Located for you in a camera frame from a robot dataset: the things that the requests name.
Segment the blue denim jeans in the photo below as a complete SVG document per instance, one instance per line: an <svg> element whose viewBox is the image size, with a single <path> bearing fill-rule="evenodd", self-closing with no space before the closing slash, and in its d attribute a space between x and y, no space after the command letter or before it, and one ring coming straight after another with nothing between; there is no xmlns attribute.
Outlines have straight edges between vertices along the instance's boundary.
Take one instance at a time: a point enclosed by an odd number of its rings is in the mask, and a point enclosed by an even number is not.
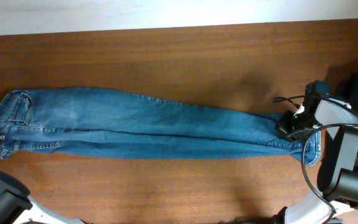
<svg viewBox="0 0 358 224"><path fill-rule="evenodd" d="M232 159L289 155L313 166L307 147L279 137L277 114L254 115L100 88L15 90L0 102L0 158L21 151L118 159Z"/></svg>

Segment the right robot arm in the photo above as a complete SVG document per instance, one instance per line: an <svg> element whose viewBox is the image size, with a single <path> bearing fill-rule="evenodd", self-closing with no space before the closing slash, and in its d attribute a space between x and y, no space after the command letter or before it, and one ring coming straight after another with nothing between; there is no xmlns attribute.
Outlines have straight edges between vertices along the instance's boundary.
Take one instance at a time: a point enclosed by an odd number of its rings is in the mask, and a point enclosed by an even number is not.
<svg viewBox="0 0 358 224"><path fill-rule="evenodd" d="M303 200L282 208L271 223L342 223L338 215L358 210L358 114L352 106L330 94L328 83L307 84L297 111L287 111L276 130L290 142L307 147L320 131L326 131L326 146L314 186L306 171L306 151L301 151L303 177L311 189Z"/></svg>

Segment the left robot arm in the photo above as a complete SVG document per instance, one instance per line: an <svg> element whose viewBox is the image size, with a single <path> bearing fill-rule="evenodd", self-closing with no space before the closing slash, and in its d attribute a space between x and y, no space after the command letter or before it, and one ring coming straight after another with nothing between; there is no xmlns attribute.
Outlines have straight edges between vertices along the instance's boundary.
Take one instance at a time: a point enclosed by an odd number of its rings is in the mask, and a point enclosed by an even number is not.
<svg viewBox="0 0 358 224"><path fill-rule="evenodd" d="M41 204L30 190L13 176L0 171L0 224L85 224L80 219L64 217Z"/></svg>

